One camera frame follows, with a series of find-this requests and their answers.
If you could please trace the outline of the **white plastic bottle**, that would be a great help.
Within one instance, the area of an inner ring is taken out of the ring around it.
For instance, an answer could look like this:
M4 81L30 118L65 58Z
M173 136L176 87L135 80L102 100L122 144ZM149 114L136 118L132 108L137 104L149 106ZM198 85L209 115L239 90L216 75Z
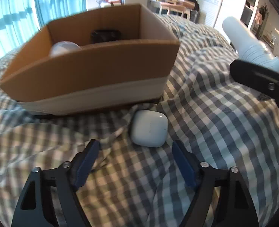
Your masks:
M274 56L265 43L258 40L240 20L228 17L222 27L238 52L239 59L279 73L279 57Z

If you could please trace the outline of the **white earbuds case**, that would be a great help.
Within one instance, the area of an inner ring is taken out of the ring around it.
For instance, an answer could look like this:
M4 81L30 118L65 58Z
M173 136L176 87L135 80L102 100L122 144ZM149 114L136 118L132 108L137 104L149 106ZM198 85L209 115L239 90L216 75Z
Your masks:
M131 141L143 147L161 147L168 132L168 118L156 111L140 110L133 117L130 138Z

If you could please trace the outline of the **small black box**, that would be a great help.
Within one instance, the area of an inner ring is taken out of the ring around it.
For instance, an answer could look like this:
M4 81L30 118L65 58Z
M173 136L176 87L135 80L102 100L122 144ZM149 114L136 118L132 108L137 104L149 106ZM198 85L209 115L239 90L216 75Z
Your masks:
M99 29L91 33L91 43L106 43L121 40L121 32L114 29Z

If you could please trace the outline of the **clear floss pick jar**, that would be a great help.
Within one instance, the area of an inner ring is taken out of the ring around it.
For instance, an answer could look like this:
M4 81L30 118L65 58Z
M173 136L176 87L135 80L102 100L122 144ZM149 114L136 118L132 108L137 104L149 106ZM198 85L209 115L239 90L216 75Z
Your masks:
M61 41L61 42L55 43L51 47L49 56L55 57L55 56L70 53L72 51L79 50L79 49L81 49L81 47L76 43L69 42L69 41Z

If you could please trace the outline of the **grey checkered bed quilt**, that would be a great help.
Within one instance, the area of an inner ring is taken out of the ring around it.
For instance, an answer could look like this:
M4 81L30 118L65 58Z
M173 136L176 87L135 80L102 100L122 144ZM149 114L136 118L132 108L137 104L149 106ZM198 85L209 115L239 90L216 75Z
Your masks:
M279 108L261 102L230 78L237 53L215 29L175 15L162 22L181 46L160 102L100 114L39 119L0 89L0 221L10 226L16 203L35 166L56 168L91 139L101 150L80 203L93 226L178 226L193 197L171 154L174 140L219 169L236 166L252 196L259 224L279 208ZM0 59L0 79L16 56ZM135 113L168 118L158 148L131 141Z

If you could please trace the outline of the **white sliding wardrobe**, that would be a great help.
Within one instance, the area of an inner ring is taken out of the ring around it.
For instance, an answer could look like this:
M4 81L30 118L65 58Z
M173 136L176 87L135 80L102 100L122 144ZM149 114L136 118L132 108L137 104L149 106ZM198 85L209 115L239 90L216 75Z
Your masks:
M252 30L255 23L254 19L258 3L259 0L222 0L214 28L220 32L226 40L229 40L222 25L226 18L232 16L242 21L249 30Z

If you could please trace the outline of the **white dressing table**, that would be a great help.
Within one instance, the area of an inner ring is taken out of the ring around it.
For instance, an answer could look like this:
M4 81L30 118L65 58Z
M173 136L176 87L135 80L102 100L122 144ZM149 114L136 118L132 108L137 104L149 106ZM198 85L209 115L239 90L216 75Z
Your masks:
M151 1L151 7L159 9L158 13L161 14L163 10L167 11L167 15L171 12L180 14L181 17L191 19L191 12L194 11L195 3L188 0L156 0Z

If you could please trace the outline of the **brown cardboard box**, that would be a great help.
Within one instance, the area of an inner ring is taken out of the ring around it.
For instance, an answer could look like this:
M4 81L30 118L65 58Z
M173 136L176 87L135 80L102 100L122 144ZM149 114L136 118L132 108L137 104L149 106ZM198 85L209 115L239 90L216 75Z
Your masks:
M121 40L91 43L99 29ZM69 41L81 49L50 57ZM141 5L94 9L49 22L14 57L0 88L35 115L79 112L152 102L163 93L180 42L161 19Z

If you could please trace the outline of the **white suitcase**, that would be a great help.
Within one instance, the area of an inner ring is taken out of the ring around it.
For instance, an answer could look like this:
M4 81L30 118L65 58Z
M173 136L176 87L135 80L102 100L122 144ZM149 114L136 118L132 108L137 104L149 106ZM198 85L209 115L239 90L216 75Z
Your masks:
M121 6L121 1L120 0L102 0L99 5L101 8Z

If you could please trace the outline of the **turquoise curtain left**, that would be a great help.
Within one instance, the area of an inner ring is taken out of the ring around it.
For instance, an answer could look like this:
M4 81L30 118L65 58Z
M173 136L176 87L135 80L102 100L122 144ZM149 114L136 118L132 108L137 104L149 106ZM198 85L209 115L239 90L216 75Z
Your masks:
M34 0L0 1L0 58L39 30Z

